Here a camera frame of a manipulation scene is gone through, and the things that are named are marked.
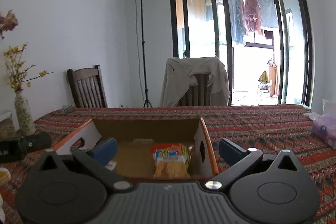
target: wooden chair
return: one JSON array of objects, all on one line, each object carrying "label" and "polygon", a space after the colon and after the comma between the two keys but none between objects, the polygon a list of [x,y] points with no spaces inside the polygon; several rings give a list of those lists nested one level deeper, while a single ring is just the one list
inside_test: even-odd
[{"label": "wooden chair", "polygon": [[92,69],[69,69],[67,74],[76,107],[107,107],[99,65]]},{"label": "wooden chair", "polygon": [[211,86],[207,87],[209,74],[195,75],[198,85],[190,86],[177,106],[210,106]]}]

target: speckled ceramic vase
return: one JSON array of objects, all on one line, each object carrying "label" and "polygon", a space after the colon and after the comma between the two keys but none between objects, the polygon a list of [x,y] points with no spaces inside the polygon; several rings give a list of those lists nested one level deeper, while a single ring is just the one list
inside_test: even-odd
[{"label": "speckled ceramic vase", "polygon": [[35,126],[32,115],[30,113],[28,100],[22,95],[22,90],[19,90],[15,93],[16,96],[14,100],[14,106],[22,135],[32,135],[35,133]]}]

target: red striped tablecloth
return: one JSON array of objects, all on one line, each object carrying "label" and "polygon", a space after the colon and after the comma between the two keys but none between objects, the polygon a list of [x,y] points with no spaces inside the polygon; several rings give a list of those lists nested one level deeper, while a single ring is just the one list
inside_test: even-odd
[{"label": "red striped tablecloth", "polygon": [[[178,108],[77,108],[64,113],[49,113],[36,123],[37,132],[51,135],[56,145],[75,128],[94,119],[190,119],[203,117],[214,148],[218,169],[227,164],[218,154],[218,142],[228,138],[243,148],[256,147],[265,154],[291,149],[305,166],[320,192],[321,207],[316,224],[336,224],[336,151],[311,134],[312,122],[304,116],[308,110],[297,105]],[[30,153],[22,161],[5,164],[12,179],[0,187],[6,223],[22,223],[15,209],[17,189],[26,173],[43,151]]]}]

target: electrical cable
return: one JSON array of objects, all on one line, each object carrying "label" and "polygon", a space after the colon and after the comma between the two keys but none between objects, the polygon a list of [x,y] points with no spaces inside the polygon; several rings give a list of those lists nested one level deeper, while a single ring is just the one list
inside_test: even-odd
[{"label": "electrical cable", "polygon": [[136,33],[136,46],[138,48],[138,61],[139,61],[139,82],[140,82],[140,88],[141,88],[141,95],[142,95],[142,101],[145,102],[145,97],[143,95],[143,88],[141,83],[141,72],[140,72],[140,49],[139,49],[139,38],[138,38],[138,7],[137,7],[137,0],[135,1],[135,33]]}]

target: flower arrangement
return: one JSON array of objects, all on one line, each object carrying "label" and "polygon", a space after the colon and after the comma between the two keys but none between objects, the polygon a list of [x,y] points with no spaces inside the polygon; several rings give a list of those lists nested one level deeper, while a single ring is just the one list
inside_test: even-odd
[{"label": "flower arrangement", "polygon": [[0,38],[1,40],[5,37],[3,32],[12,31],[17,26],[17,19],[12,10],[10,10],[5,17],[1,16],[0,13]]},{"label": "flower arrangement", "polygon": [[9,81],[10,81],[9,85],[12,89],[14,89],[15,92],[22,90],[23,82],[26,82],[27,87],[30,87],[31,80],[34,80],[39,77],[43,77],[45,75],[52,73],[52,72],[46,72],[45,70],[43,70],[39,73],[37,77],[26,79],[28,70],[36,66],[36,65],[31,65],[24,70],[22,69],[26,61],[21,61],[21,57],[26,47],[27,47],[27,44],[23,44],[21,48],[19,48],[18,46],[9,47],[9,49],[3,54],[5,57],[6,71],[9,77]]}]

